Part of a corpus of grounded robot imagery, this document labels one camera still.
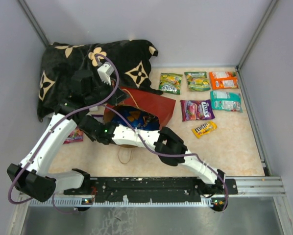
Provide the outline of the black floral pillow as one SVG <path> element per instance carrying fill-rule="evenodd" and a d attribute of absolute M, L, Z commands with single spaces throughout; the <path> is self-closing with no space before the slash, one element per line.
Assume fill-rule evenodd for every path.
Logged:
<path fill-rule="evenodd" d="M 39 121 L 57 108 L 59 103 L 73 94 L 72 76 L 77 71 L 86 71 L 92 77 L 91 90 L 101 84 L 98 62 L 109 58 L 120 76 L 121 87 L 138 89 L 157 95 L 160 90 L 151 87 L 151 57 L 158 50 L 148 40 L 122 40 L 111 43 L 69 45 L 53 43 L 42 55 L 40 66 L 40 88 L 38 93 L 37 117 Z"/>

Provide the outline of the purple snack packet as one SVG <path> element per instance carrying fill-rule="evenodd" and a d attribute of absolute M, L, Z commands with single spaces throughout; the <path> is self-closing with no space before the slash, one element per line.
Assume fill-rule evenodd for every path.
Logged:
<path fill-rule="evenodd" d="M 68 135 L 68 137 L 64 141 L 64 144 L 81 142 L 83 141 L 83 138 L 84 133 L 79 128 L 76 128 Z"/>
<path fill-rule="evenodd" d="M 211 100 L 180 100 L 182 121 L 212 120 L 215 118 Z"/>
<path fill-rule="evenodd" d="M 91 117 L 93 117 L 94 119 L 96 119 L 97 121 L 99 121 L 101 123 L 104 123 L 103 115 L 91 114 Z"/>

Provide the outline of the blue snack bag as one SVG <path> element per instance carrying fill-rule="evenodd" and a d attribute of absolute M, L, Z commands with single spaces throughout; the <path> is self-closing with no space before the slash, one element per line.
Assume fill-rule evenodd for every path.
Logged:
<path fill-rule="evenodd" d="M 141 130 L 154 131 L 160 129 L 157 116 L 131 106 L 117 106 L 115 110 L 133 127 Z"/>

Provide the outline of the orange snack packet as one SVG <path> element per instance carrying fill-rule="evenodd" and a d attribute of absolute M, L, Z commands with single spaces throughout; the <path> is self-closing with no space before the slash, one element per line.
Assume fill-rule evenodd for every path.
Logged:
<path fill-rule="evenodd" d="M 209 72 L 213 90 L 237 89 L 239 87 L 237 74 L 234 71 Z"/>

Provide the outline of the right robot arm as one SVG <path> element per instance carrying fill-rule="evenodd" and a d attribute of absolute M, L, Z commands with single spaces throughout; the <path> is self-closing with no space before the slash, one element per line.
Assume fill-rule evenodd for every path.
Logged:
<path fill-rule="evenodd" d="M 215 194 L 228 194 L 225 182 L 225 173 L 209 166 L 197 153 L 191 152 L 184 141 L 170 128 L 163 127 L 161 130 L 141 130 L 133 128 L 122 116 L 126 123 L 101 123 L 92 116 L 85 116 L 78 127 L 93 141 L 105 145 L 131 145 L 146 148 L 149 152 L 160 158 L 174 159 L 172 166 L 181 164 L 193 171 L 209 190 Z"/>

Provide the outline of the red brown paper bag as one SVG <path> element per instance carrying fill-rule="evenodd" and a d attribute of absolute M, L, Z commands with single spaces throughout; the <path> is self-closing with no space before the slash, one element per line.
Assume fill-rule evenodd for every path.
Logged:
<path fill-rule="evenodd" d="M 166 125 L 172 118 L 176 101 L 134 89 L 123 91 L 128 98 L 117 105 L 104 106 L 104 143 L 146 148 L 163 162 L 177 165 L 171 157 L 174 151 L 163 143 L 171 141 L 172 131 Z"/>

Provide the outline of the green yellow snack packet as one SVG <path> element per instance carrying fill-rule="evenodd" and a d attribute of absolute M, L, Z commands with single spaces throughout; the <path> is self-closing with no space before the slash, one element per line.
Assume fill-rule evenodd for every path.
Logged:
<path fill-rule="evenodd" d="M 188 90 L 191 92 L 204 92 L 209 91 L 210 81 L 207 78 L 207 72 L 205 71 L 187 71 L 184 72 Z"/>

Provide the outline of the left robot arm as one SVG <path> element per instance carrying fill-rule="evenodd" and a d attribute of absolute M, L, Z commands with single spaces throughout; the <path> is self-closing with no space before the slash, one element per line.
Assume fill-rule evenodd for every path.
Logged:
<path fill-rule="evenodd" d="M 72 119 L 72 115 L 82 111 L 87 113 L 89 109 L 90 106 L 86 106 L 74 110 L 66 116 L 53 115 L 48 129 L 29 154 L 19 164 L 11 164 L 8 167 L 7 174 L 12 181 L 8 191 L 10 203 L 17 204 L 11 196 L 13 189 L 40 202 L 45 202 L 55 193 L 68 189 L 75 189 L 81 194 L 86 194 L 91 190 L 92 183 L 86 179 L 84 171 L 72 169 L 68 172 L 48 175 L 54 157 L 76 127 L 85 125 L 84 132 L 91 134 L 96 141 L 103 144 L 113 143 L 115 127 L 107 127 L 89 115 L 85 115 L 80 124 L 76 124 Z"/>

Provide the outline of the dark green fox's packet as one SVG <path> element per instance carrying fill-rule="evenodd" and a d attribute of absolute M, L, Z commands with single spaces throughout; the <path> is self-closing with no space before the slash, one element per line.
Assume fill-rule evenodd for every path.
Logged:
<path fill-rule="evenodd" d="M 165 93 L 180 95 L 181 81 L 181 74 L 161 73 L 159 90 Z"/>

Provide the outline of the yellow m&m's packet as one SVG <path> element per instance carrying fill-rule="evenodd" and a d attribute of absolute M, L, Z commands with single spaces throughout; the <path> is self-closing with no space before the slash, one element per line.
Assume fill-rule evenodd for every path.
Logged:
<path fill-rule="evenodd" d="M 204 135 L 210 134 L 215 130 L 217 130 L 217 125 L 212 121 L 208 121 L 207 123 L 202 124 L 195 129 L 192 129 L 192 132 L 198 139 L 200 139 Z"/>

